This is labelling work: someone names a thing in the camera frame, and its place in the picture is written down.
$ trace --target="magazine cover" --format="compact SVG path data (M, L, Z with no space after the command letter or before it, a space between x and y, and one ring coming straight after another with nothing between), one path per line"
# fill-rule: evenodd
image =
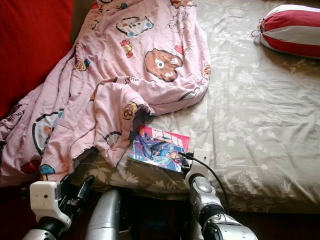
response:
M187 152L189 141L188 136L140 126L128 157L146 164L181 172L182 164L185 162L183 156L178 152Z

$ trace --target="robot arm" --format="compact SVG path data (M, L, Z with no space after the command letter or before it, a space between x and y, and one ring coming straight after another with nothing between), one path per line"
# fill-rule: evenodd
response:
M71 199L67 195L70 180L67 175L61 182L36 181L30 185L30 206L38 224L23 240L57 240L69 229L73 217L80 215L95 177L88 176Z
M203 161L209 158L209 152L195 149L194 156ZM192 214L201 226L204 240L258 240L248 227L226 214L204 166L193 161L187 171L185 180L190 187Z

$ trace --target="red pillow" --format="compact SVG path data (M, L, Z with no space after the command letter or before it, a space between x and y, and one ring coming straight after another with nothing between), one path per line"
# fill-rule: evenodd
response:
M73 0L0 0L0 118L70 50Z
M320 9L293 4L271 10L260 25L260 42L266 47L320 59Z

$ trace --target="gray floral bedsheet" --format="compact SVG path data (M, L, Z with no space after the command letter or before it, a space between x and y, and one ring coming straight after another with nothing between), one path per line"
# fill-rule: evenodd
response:
M199 104L146 125L190 136L191 150L209 150L207 163L233 210L320 213L320 61L272 51L251 37L261 17L291 2L194 2L208 37L209 88ZM317 1L300 3L320 7ZM129 161L127 154L112 168L91 152L73 183L89 174L101 192L120 186L154 198L188 197L182 174ZM212 184L221 195L213 178Z

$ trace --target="cartoon print blanket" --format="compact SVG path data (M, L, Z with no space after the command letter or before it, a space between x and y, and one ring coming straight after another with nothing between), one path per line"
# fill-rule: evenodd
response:
M191 0L98 0L72 50L3 119L1 186L72 173L97 148L116 166L139 113L199 102L210 80Z

